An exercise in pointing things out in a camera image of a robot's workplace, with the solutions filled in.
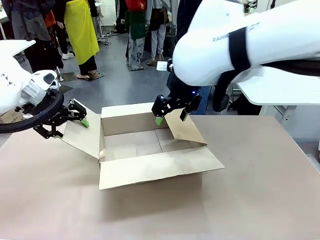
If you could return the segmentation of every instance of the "red bag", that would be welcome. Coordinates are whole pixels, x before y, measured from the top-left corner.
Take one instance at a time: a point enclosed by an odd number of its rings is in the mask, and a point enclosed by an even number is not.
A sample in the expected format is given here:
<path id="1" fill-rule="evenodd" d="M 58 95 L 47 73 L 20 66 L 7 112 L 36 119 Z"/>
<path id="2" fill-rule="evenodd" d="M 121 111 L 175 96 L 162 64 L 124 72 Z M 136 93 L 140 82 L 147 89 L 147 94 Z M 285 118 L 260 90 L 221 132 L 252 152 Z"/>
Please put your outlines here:
<path id="1" fill-rule="evenodd" d="M 145 12 L 146 0 L 125 0 L 126 6 L 132 12 Z"/>

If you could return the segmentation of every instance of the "yellow cloth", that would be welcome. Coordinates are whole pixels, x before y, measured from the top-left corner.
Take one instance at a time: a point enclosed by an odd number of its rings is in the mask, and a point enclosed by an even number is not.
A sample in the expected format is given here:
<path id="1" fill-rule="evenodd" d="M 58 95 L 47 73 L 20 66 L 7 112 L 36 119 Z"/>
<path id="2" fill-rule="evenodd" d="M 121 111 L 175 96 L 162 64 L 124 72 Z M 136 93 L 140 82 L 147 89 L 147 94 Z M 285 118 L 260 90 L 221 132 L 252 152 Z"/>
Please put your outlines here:
<path id="1" fill-rule="evenodd" d="M 99 52 L 94 24 L 87 0 L 72 0 L 65 5 L 65 27 L 79 65 Z"/>

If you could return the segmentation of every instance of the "robotic arm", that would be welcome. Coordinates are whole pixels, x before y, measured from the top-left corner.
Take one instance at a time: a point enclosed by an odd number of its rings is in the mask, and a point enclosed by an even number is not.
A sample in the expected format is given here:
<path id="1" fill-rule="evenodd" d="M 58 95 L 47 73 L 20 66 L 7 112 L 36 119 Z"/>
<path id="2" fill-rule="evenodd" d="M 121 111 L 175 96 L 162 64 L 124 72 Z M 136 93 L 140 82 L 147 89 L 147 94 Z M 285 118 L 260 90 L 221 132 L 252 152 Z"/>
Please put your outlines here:
<path id="1" fill-rule="evenodd" d="M 0 114 L 11 109 L 33 117 L 20 122 L 0 124 L 0 134 L 33 128 L 45 139 L 62 138 L 56 127 L 70 120 L 79 120 L 86 127 L 86 109 L 74 100 L 64 106 L 64 95 L 59 91 L 57 74 L 41 70 L 34 74 L 22 69 L 12 57 L 0 60 Z M 43 125 L 51 126 L 47 130 Z"/>
<path id="2" fill-rule="evenodd" d="M 244 16 L 236 0 L 203 0 L 174 49 L 170 94 L 157 96 L 154 115 L 161 119 L 183 109 L 184 120 L 198 109 L 202 86 L 216 86 L 213 101 L 219 105 L 230 83 L 250 79 L 261 66 L 320 76 L 320 15 L 316 8 L 303 11 L 318 1 L 306 1 Z"/>

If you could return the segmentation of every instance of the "white sneaker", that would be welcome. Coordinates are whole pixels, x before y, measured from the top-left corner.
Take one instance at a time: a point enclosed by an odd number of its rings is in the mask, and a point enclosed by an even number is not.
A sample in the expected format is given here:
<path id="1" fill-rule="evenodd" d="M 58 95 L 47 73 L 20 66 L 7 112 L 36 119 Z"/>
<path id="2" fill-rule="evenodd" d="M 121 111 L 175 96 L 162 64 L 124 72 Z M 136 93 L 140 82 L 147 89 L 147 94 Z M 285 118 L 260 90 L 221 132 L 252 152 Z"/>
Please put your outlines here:
<path id="1" fill-rule="evenodd" d="M 62 53 L 62 59 L 63 60 L 68 60 L 74 57 L 74 54 L 72 52 L 68 52 L 68 53 Z"/>

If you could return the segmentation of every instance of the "orange cloth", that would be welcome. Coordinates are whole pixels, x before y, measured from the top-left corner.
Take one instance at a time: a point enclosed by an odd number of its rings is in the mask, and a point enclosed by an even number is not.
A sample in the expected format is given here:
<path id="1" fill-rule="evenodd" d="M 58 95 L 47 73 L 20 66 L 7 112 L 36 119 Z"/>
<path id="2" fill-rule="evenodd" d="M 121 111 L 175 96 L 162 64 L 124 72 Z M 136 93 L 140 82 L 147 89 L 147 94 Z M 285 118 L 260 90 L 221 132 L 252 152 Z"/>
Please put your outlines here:
<path id="1" fill-rule="evenodd" d="M 55 19 L 55 16 L 54 16 L 54 14 L 53 14 L 52 11 L 50 11 L 50 12 L 45 16 L 44 23 L 45 23 L 45 26 L 46 26 L 47 28 L 50 28 L 50 27 L 52 27 L 52 25 L 55 25 L 55 24 L 56 24 L 56 19 Z"/>

